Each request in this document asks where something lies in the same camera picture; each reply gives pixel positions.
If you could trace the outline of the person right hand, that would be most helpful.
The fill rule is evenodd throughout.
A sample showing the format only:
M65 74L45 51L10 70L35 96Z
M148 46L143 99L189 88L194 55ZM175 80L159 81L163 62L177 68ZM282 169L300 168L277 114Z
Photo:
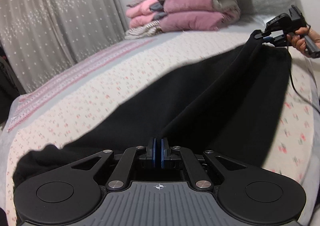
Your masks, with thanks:
M308 35L313 42L319 47L320 35L312 29L308 29L307 27L301 27L295 31L294 36L287 34L287 40L291 43L291 45L301 52L304 56L310 58L306 51L306 40L303 35Z

